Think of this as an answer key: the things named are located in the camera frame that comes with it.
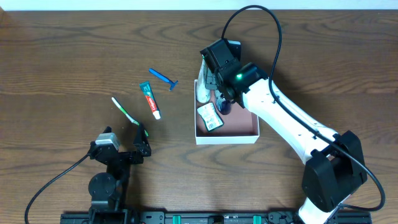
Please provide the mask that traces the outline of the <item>white squeeze tube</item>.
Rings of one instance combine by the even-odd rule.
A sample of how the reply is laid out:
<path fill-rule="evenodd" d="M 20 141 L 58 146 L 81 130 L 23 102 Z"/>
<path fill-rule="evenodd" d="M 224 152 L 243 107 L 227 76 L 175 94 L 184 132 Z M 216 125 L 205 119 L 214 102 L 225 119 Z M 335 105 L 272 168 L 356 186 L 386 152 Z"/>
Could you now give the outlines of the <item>white squeeze tube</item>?
<path fill-rule="evenodd" d="M 207 75 L 208 67 L 206 66 L 206 62 L 203 59 L 200 67 L 200 71 L 198 74 L 198 80 L 196 85 L 196 100 L 199 103 L 209 102 L 211 98 L 211 91 L 206 88 L 206 75 Z"/>

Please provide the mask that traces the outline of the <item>clear blue soap pump bottle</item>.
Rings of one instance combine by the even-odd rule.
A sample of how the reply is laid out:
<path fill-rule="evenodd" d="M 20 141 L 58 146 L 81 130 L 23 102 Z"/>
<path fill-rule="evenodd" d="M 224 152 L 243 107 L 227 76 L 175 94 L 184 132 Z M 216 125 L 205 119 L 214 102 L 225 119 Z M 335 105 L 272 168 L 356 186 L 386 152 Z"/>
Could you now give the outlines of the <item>clear blue soap pump bottle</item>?
<path fill-rule="evenodd" d="M 222 115 L 228 115 L 231 112 L 231 102 L 224 97 L 224 94 L 219 90 L 215 90 L 215 104 L 218 111 Z"/>

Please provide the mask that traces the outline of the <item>green white labelled packet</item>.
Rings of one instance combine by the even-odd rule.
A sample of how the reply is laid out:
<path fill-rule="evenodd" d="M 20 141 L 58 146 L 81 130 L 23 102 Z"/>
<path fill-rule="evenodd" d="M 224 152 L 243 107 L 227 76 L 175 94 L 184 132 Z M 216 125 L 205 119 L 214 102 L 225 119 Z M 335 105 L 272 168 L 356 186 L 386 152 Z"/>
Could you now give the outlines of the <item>green white labelled packet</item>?
<path fill-rule="evenodd" d="M 197 109 L 198 114 L 204 122 L 205 128 L 208 132 L 220 128 L 224 125 L 223 120 L 220 118 L 215 110 L 212 102 L 209 102 Z"/>

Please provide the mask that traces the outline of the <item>red green toothpaste tube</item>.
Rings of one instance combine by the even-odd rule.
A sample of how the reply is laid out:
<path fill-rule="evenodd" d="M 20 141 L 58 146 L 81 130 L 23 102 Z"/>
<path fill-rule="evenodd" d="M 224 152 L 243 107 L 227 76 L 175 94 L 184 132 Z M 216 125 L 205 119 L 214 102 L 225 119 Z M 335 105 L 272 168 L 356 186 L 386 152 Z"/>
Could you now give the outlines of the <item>red green toothpaste tube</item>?
<path fill-rule="evenodd" d="M 151 108 L 154 118 L 156 120 L 159 120 L 161 118 L 160 110 L 155 101 L 154 94 L 152 92 L 150 83 L 148 81 L 146 81 L 146 82 L 140 83 L 139 86 L 140 86 L 140 89 L 142 90 L 142 92 Z"/>

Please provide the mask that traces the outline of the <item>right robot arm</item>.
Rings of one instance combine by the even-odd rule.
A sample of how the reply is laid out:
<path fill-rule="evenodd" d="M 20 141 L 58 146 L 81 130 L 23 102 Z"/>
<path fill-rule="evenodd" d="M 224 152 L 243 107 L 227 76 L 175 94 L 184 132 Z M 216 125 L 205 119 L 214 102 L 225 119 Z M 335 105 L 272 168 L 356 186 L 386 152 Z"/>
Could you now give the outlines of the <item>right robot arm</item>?
<path fill-rule="evenodd" d="M 264 120 L 296 152 L 305 169 L 306 195 L 298 210 L 302 223 L 327 223 L 368 179 L 359 138 L 338 134 L 288 99 L 271 76 L 254 63 L 241 64 L 241 44 L 219 39 L 201 50 L 207 89 L 219 90 Z"/>

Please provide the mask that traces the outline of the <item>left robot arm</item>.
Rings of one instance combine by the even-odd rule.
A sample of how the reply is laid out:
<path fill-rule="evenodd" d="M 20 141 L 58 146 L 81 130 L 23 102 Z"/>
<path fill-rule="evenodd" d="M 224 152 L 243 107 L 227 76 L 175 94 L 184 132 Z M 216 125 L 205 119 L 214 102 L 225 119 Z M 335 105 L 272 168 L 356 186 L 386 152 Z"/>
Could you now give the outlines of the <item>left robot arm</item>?
<path fill-rule="evenodd" d="M 133 145 L 134 151 L 120 152 L 121 145 L 117 136 L 107 127 L 95 141 L 91 142 L 88 155 L 106 166 L 106 172 L 92 177 L 88 185 L 91 195 L 89 224 L 139 223 L 139 214 L 126 207 L 126 195 L 131 175 L 131 166 L 142 164 L 152 150 L 147 140 L 143 124 L 137 129 Z"/>

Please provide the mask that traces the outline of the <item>green white toothbrush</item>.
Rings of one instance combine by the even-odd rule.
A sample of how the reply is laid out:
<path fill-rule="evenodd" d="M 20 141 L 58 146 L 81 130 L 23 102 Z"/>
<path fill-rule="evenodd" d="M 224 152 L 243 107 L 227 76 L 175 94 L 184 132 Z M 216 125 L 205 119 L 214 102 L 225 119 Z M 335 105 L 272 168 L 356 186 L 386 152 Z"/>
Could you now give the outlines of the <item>green white toothbrush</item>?
<path fill-rule="evenodd" d="M 119 109 L 124 115 L 125 117 L 133 124 L 136 124 L 137 126 L 140 125 L 140 122 L 138 122 L 137 120 L 135 120 L 125 109 L 124 107 L 119 103 L 119 101 L 115 98 L 115 97 L 111 97 L 112 102 L 115 104 L 115 106 L 117 107 L 117 109 Z"/>

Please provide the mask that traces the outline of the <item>blue disposable razor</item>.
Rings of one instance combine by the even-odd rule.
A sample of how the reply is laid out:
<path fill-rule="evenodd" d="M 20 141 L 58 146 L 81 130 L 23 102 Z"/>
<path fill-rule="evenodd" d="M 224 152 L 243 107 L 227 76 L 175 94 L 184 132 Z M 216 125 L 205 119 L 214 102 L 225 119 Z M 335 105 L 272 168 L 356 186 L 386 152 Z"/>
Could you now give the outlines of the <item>blue disposable razor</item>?
<path fill-rule="evenodd" d="M 172 91 L 175 88 L 175 86 L 177 85 L 177 83 L 178 83 L 177 80 L 176 81 L 172 81 L 171 79 L 169 79 L 165 75 L 161 74 L 160 72 L 154 70 L 153 68 L 150 68 L 149 72 L 151 74 L 153 74 L 155 77 L 157 77 L 157 78 L 161 79 L 162 81 L 168 83 L 170 85 L 170 88 L 169 88 L 170 91 Z"/>

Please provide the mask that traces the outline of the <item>white box with pink interior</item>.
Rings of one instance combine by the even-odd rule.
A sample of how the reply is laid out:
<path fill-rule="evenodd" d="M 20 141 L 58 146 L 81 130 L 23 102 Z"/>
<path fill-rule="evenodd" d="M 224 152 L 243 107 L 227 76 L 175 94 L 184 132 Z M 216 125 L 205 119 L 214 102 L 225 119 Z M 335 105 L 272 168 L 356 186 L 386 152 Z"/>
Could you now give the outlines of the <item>white box with pink interior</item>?
<path fill-rule="evenodd" d="M 223 120 L 224 125 L 213 131 L 208 132 L 204 122 L 197 112 L 197 109 L 209 102 L 215 106 L 215 110 Z M 254 144 L 259 137 L 259 118 L 243 109 L 237 104 L 231 105 L 231 112 L 228 115 L 222 115 L 216 107 L 215 96 L 211 94 L 210 101 L 203 104 L 197 100 L 194 101 L 195 115 L 195 141 L 197 145 L 209 144 Z"/>

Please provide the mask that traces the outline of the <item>black mounting rail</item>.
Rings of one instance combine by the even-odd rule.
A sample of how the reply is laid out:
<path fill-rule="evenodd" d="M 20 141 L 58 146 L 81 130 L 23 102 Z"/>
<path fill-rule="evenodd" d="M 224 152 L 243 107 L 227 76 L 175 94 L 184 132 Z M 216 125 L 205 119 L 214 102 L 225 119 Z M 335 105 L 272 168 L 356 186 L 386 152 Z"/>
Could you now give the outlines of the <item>black mounting rail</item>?
<path fill-rule="evenodd" d="M 73 223 L 143 223 L 143 224 L 294 224 L 302 223 L 294 212 L 269 213 L 165 213 L 142 212 L 139 215 L 119 213 L 66 213 L 61 224 Z"/>

